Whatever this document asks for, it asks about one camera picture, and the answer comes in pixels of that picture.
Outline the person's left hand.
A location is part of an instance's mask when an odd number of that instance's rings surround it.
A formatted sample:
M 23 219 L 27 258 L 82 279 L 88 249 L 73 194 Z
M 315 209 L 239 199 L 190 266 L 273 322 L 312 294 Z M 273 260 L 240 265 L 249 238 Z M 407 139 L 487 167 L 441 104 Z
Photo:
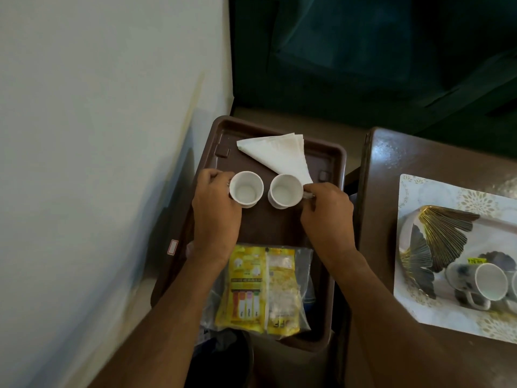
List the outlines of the person's left hand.
M 194 214 L 193 256 L 222 270 L 236 246 L 242 207 L 229 195 L 229 186 L 197 186 L 192 200 Z

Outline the person's right hand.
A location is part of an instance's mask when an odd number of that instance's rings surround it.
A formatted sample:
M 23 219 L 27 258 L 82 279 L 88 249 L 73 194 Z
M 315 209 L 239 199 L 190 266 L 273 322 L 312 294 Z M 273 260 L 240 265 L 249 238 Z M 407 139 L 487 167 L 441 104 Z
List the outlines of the person's right hand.
M 352 223 L 354 206 L 344 192 L 344 204 L 331 210 L 302 210 L 301 224 L 328 270 L 356 251 Z

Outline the small white cup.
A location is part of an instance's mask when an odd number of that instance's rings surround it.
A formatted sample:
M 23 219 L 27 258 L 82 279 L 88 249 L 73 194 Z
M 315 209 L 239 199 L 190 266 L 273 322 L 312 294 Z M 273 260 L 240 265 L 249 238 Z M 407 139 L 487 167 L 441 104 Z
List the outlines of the small white cup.
M 255 172 L 239 172 L 229 182 L 229 194 L 242 208 L 254 207 L 261 199 L 263 192 L 262 178 Z
M 313 198 L 314 195 L 304 190 L 297 177 L 288 174 L 275 176 L 268 190 L 268 201 L 275 209 L 295 207 L 303 199 Z

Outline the person's left forearm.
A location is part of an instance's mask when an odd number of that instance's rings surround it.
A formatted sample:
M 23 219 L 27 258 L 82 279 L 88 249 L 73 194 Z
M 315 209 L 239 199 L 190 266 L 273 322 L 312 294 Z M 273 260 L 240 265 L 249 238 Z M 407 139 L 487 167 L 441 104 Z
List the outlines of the person's left forearm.
M 203 308 L 228 250 L 196 251 L 87 388 L 184 388 Z

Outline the person's right forearm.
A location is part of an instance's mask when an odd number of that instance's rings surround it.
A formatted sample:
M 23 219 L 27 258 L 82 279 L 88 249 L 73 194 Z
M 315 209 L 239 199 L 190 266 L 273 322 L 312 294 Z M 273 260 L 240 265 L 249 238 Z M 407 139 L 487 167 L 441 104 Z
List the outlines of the person's right forearm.
M 486 388 L 394 298 L 357 250 L 320 256 L 350 306 L 376 388 Z

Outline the folded white paper napkins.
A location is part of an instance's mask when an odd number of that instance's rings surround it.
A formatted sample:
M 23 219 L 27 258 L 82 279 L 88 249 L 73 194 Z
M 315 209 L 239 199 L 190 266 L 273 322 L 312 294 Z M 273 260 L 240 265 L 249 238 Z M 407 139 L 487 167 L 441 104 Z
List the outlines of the folded white paper napkins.
M 302 185 L 311 184 L 302 134 L 264 136 L 239 140 L 238 149 L 277 174 L 295 176 Z

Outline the brown plastic tray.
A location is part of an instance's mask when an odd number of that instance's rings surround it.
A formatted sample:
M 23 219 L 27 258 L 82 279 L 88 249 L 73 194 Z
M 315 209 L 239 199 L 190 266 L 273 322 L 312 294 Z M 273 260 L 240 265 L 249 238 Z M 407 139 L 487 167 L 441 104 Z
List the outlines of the brown plastic tray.
M 250 156 L 242 153 L 236 142 L 246 138 L 280 136 L 284 132 L 247 122 L 235 117 L 220 116 L 210 129 L 195 177 L 203 168 L 222 171 L 253 171 L 261 176 L 265 191 L 255 207 L 244 209 L 238 240 L 242 243 L 263 245 L 284 245 L 309 247 L 310 243 L 300 223 L 298 208 L 275 209 L 267 200 L 269 185 L 276 173 Z M 335 143 L 304 137 L 305 157 L 310 176 L 315 182 L 330 182 L 344 187 L 346 150 Z M 187 244 L 193 239 L 193 213 L 191 201 L 196 180 L 187 188 L 180 214 L 170 215 L 166 238 L 160 247 L 164 265 L 151 295 L 151 306 L 155 306 L 170 284 L 176 278 L 186 260 Z M 166 250 L 172 239 L 178 240 L 174 256 Z M 311 330 L 282 339 L 286 346 L 307 352 L 319 352 L 329 343 L 333 313 L 334 280 L 323 267 L 317 255 L 311 263 L 311 278 L 315 289 L 315 306 L 308 312 Z

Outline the clear plastic bag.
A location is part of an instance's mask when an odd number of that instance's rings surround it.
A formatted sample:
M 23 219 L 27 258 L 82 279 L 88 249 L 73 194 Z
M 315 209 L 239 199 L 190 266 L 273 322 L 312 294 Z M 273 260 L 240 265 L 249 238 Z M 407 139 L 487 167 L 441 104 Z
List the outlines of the clear plastic bag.
M 310 276 L 310 270 L 311 270 L 311 263 L 312 263 L 312 256 L 313 256 L 313 250 L 310 248 L 295 248 L 295 247 L 286 247 L 286 246 L 263 246 L 263 245 L 250 245 L 250 244 L 237 244 L 237 245 L 247 245 L 247 246 L 262 246 L 266 248 L 266 252 L 268 251 L 268 248 L 287 248 L 287 249 L 294 249 L 295 251 L 295 266 L 296 266 L 296 278 L 298 281 L 298 284 L 300 286 L 300 292 L 301 292 L 301 298 L 302 298 L 302 321 L 301 321 L 301 332 L 308 332 L 311 330 L 311 327 L 308 323 L 307 317 L 306 317 L 306 307 L 305 304 L 313 304 L 315 302 L 315 295 L 314 295 L 314 288 L 312 284 L 312 279 Z M 220 329 L 217 329 L 215 326 L 215 316 L 216 312 L 218 310 L 219 304 L 221 302 L 221 297 L 223 294 L 224 289 L 224 270 L 223 269 L 221 274 L 216 279 L 210 293 L 208 296 L 208 300 L 204 306 L 201 323 L 200 325 L 203 328 L 206 328 L 211 331 L 222 331 Z M 265 332 L 263 334 L 258 334 L 256 332 L 250 332 L 255 335 L 261 335 L 265 337 L 270 337 L 275 340 L 284 339 L 284 338 L 276 338 L 275 336 L 268 335 L 267 333 L 267 321 L 268 321 L 268 307 L 267 307 L 267 301 L 268 301 L 268 279 L 269 279 L 269 272 L 268 272 L 268 264 L 267 264 L 267 277 L 266 277 L 266 317 L 265 317 Z

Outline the yellow sachet packet with stripes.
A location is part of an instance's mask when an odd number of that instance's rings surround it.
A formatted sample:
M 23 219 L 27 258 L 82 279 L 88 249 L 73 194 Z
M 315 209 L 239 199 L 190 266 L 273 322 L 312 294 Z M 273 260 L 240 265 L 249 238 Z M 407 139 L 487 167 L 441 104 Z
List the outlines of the yellow sachet packet with stripes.
M 224 270 L 224 289 L 215 316 L 217 329 L 265 332 L 266 271 L 265 247 L 235 246 Z

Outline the gold leaf-shaped dish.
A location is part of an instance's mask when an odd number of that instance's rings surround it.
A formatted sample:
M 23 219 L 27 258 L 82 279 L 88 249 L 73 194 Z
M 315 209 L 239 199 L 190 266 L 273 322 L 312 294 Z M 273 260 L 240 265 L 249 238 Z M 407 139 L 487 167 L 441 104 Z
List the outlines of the gold leaf-shaped dish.
M 435 300 L 435 275 L 463 253 L 479 214 L 424 205 L 405 219 L 398 237 L 399 261 L 409 282 Z

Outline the dark green sofa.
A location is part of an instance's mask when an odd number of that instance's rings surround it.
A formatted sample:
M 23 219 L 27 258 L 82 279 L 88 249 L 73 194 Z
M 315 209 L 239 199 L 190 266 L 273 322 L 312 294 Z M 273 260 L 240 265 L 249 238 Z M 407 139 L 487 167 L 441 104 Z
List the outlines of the dark green sofa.
M 517 0 L 229 0 L 237 103 L 517 159 Z

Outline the white patterned serving tray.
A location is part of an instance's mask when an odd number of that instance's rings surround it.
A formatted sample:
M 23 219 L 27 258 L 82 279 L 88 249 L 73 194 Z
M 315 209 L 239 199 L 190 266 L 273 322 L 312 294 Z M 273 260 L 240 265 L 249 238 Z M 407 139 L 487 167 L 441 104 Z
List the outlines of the white patterned serving tray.
M 517 200 L 409 174 L 399 178 L 398 199 L 397 244 L 405 219 L 418 208 L 436 205 L 462 210 L 481 217 L 474 222 L 463 253 L 453 263 L 485 258 L 503 271 L 517 271 Z M 466 296 L 449 285 L 445 269 L 435 275 L 434 290 L 435 300 L 409 282 L 398 248 L 393 293 L 418 322 L 517 345 L 517 316 L 502 300 L 492 302 L 488 311 L 471 307 Z

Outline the black bin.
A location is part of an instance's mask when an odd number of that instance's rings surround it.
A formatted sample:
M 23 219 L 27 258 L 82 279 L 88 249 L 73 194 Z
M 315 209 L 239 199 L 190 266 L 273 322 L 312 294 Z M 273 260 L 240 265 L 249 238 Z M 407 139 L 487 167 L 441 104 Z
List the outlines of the black bin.
M 201 330 L 203 342 L 193 350 L 184 388 L 248 388 L 254 352 L 246 331 Z

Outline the white mug with grey print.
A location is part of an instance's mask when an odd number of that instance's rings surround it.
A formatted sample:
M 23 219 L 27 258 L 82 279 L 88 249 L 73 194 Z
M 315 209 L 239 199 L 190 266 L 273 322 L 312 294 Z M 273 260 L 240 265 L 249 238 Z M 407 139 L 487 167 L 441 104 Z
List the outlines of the white mug with grey print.
M 517 316 L 517 271 L 505 271 L 508 287 L 507 293 L 503 298 L 506 309 Z
M 469 305 L 488 311 L 492 302 L 502 300 L 508 290 L 505 272 L 492 263 L 452 263 L 445 269 L 447 282 L 462 292 Z

